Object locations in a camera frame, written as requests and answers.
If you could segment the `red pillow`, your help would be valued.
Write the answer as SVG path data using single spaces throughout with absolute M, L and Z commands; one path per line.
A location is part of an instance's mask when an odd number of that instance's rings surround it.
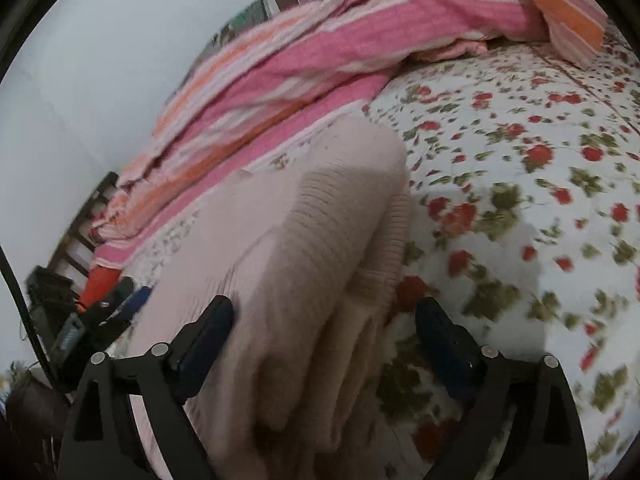
M 121 270 L 96 266 L 89 271 L 88 281 L 77 300 L 77 309 L 85 311 L 101 301 L 118 283 Z

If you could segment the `pink orange striped quilt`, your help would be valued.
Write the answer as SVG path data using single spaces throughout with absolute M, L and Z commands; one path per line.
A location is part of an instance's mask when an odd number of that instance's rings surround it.
M 122 170 L 90 231 L 94 262 L 126 266 L 231 171 L 366 105 L 410 56 L 446 60 L 506 38 L 549 41 L 586 67 L 607 21 L 596 0 L 257 0 L 216 33 Z

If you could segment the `dark wooden headboard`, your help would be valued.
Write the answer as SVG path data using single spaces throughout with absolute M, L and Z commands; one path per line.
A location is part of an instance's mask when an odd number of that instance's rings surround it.
M 90 193 L 70 222 L 47 264 L 48 270 L 69 278 L 73 291 L 78 294 L 88 281 L 93 254 L 98 247 L 89 234 L 91 222 L 111 200 L 117 179 L 118 174 L 110 171 Z

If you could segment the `pink knitted sweater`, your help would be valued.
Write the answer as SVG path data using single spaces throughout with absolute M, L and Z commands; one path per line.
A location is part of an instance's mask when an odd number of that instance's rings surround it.
M 207 196 L 141 309 L 130 356 L 174 338 L 216 296 L 231 334 L 186 404 L 221 479 L 308 479 L 370 372 L 407 240 L 407 153 L 344 117 L 283 169 Z

